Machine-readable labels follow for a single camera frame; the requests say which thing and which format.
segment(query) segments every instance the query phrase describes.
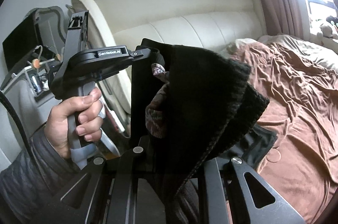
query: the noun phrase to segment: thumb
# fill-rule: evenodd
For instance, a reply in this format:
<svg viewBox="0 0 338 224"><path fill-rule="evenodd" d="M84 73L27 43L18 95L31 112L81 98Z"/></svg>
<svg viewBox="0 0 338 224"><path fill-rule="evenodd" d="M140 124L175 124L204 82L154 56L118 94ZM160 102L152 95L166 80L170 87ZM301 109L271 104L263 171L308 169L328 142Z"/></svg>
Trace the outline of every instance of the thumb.
<svg viewBox="0 0 338 224"><path fill-rule="evenodd" d="M96 102L100 96L100 93L93 91L88 96L69 98L55 106L51 111L51 115L53 119L63 120L75 112L86 110Z"/></svg>

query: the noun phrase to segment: black screen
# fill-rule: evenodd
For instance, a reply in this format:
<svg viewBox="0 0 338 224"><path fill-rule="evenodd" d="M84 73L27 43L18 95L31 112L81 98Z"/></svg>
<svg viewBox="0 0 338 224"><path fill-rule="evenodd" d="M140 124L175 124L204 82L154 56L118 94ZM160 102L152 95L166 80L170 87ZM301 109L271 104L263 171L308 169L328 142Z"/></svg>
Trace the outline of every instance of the black screen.
<svg viewBox="0 0 338 224"><path fill-rule="evenodd" d="M31 13L2 43L8 70L11 70L29 51L41 44L34 16L35 12Z"/></svg>

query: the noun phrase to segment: bed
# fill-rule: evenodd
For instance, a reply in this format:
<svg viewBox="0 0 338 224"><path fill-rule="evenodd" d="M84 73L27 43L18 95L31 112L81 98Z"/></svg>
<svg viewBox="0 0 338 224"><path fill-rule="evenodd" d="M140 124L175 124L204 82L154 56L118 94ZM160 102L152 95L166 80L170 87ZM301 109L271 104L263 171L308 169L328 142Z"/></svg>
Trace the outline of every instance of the bed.
<svg viewBox="0 0 338 224"><path fill-rule="evenodd" d="M250 83L270 98L258 124L278 134L257 171L307 223L335 206L338 56L333 51L290 36L265 36L260 0L72 0L72 5L90 11L93 47L125 44L133 50L148 38L204 47L251 65ZM125 126L130 78L127 69L100 85Z"/></svg>

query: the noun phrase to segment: finger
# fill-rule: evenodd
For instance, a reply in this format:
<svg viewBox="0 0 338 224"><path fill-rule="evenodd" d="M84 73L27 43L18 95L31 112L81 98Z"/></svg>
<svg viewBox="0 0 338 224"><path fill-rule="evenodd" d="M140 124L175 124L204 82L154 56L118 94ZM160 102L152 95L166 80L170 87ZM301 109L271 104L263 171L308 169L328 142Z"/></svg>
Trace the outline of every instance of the finger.
<svg viewBox="0 0 338 224"><path fill-rule="evenodd" d="M102 130L98 130L96 132L93 132L92 134L87 134L84 136L84 139L88 142L93 142L93 141L99 141L102 136Z"/></svg>
<svg viewBox="0 0 338 224"><path fill-rule="evenodd" d="M79 114L79 121L84 124L88 121L94 120L102 110L103 105L100 100L94 102L88 109Z"/></svg>
<svg viewBox="0 0 338 224"><path fill-rule="evenodd" d="M92 134L101 128L103 122L104 120L100 116L98 116L92 121L89 121L85 124L77 126L76 133L79 136L86 135L86 134Z"/></svg>
<svg viewBox="0 0 338 224"><path fill-rule="evenodd" d="M90 95L98 95L99 96L99 98L101 97L101 95L102 95L102 92L101 92L101 90L98 88L98 87L95 87L92 91L91 91L91 93L89 93Z"/></svg>
<svg viewBox="0 0 338 224"><path fill-rule="evenodd" d="M53 118L64 119L77 111L89 108L100 97L101 91L95 88L88 96L72 97L54 106L51 110L51 115Z"/></svg>

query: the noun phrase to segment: black metal frame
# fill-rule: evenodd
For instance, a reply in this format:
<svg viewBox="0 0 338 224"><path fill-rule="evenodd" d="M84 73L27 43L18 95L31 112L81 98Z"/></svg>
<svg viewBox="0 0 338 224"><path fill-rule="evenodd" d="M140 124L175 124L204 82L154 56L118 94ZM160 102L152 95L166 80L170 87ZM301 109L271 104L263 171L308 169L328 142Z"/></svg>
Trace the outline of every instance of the black metal frame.
<svg viewBox="0 0 338 224"><path fill-rule="evenodd" d="M34 224L133 224L139 178L155 173L148 136L120 158L93 159L31 221ZM234 224L304 224L297 211L241 158L216 158L196 174L200 223L229 223L221 177Z"/></svg>

